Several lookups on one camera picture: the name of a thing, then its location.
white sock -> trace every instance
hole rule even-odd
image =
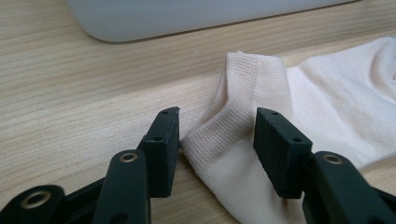
[[[313,143],[358,168],[396,151],[396,39],[284,68],[277,57],[229,53],[207,113],[182,140],[193,168],[242,223],[304,223],[281,200],[252,147],[256,108],[282,113]]]

sock cuff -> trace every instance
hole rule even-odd
[[[181,141],[196,172],[220,160],[241,136],[251,135],[257,106],[267,103],[281,113],[290,111],[289,85],[281,60],[228,53],[213,105]]]

white container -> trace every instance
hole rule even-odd
[[[89,35],[122,42],[351,1],[67,0],[67,3]]]

wooden table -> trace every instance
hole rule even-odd
[[[225,54],[277,55],[286,66],[396,35],[396,1],[363,0],[126,44],[86,35],[64,1],[0,3],[0,208],[33,186],[66,193],[136,148],[158,111],[178,105],[183,136],[214,98]],[[396,194],[396,159],[362,170]],[[236,222],[180,155],[173,196],[154,223]]]

wood grain surface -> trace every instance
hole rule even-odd
[[[227,52],[286,66],[396,35],[396,1],[337,7],[109,44],[86,35],[64,1],[0,0],[0,208],[31,187],[66,193],[103,177],[136,148],[158,111],[178,105],[180,134],[213,100]],[[396,194],[396,159],[362,170]],[[235,223],[181,154],[173,196],[152,200],[153,223]]]

